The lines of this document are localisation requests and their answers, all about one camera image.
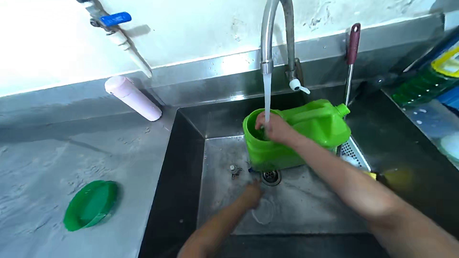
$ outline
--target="pink bottle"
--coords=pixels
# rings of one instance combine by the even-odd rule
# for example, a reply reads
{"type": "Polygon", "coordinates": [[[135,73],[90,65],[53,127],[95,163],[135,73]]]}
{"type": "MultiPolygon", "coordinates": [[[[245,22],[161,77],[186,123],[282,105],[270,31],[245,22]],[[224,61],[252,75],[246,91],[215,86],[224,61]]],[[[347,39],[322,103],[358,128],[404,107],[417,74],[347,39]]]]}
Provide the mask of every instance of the pink bottle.
{"type": "Polygon", "coordinates": [[[124,76],[109,78],[105,82],[105,90],[150,121],[158,120],[161,117],[161,110],[124,76]]]}

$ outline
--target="stainless steel faucet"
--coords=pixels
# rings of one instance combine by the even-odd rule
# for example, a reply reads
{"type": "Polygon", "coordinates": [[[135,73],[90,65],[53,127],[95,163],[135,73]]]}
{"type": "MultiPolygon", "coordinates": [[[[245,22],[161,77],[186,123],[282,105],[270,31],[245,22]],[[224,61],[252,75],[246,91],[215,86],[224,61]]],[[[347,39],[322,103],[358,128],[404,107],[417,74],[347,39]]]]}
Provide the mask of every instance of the stainless steel faucet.
{"type": "Polygon", "coordinates": [[[291,0],[268,0],[264,8],[263,22],[261,25],[261,71],[263,74],[272,73],[273,62],[273,27],[279,1],[284,9],[285,30],[287,34],[287,53],[289,81],[297,78],[295,68],[295,35],[293,31],[293,4],[291,0]]]}

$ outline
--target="white wall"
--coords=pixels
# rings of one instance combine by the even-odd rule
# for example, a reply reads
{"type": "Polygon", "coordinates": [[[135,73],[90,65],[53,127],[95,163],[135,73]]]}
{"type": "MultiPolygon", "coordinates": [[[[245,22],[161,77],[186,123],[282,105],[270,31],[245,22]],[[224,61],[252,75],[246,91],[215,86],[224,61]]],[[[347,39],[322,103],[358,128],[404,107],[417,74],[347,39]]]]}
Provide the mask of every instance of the white wall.
{"type": "MultiPolygon", "coordinates": [[[[293,0],[296,41],[410,18],[456,0],[293,0]]],[[[121,24],[151,67],[259,48],[265,0],[101,0],[109,13],[129,12],[121,24]]],[[[0,96],[109,77],[137,70],[76,0],[0,2],[0,96]]],[[[276,24],[285,39],[282,8],[276,24]]],[[[274,37],[274,45],[282,44],[274,37]]]]}

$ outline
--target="green jerry can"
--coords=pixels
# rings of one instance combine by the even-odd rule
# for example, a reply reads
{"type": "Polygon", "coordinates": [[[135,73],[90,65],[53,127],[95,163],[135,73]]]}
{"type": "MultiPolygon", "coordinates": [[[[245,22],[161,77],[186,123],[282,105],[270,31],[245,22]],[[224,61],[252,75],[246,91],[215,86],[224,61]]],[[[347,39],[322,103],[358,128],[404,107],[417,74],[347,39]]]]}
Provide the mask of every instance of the green jerry can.
{"type": "MultiPolygon", "coordinates": [[[[255,130],[257,116],[263,111],[264,108],[253,111],[242,123],[252,168],[265,172],[305,164],[291,148],[268,140],[263,130],[255,130]]],[[[334,107],[328,100],[316,100],[284,111],[271,109],[271,113],[280,115],[297,132],[329,150],[351,136],[343,119],[350,111],[344,104],[334,107]]]]}

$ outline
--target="blue valve handle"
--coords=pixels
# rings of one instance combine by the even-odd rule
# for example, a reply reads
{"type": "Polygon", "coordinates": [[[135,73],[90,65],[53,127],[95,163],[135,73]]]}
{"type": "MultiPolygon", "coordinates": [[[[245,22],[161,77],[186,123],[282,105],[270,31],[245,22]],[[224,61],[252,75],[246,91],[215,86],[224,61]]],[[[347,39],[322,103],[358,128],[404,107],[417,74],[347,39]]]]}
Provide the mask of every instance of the blue valve handle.
{"type": "Polygon", "coordinates": [[[132,20],[132,17],[130,14],[124,11],[109,16],[102,16],[99,19],[101,20],[101,22],[105,24],[105,26],[110,27],[118,25],[120,23],[130,22],[132,20]]]}

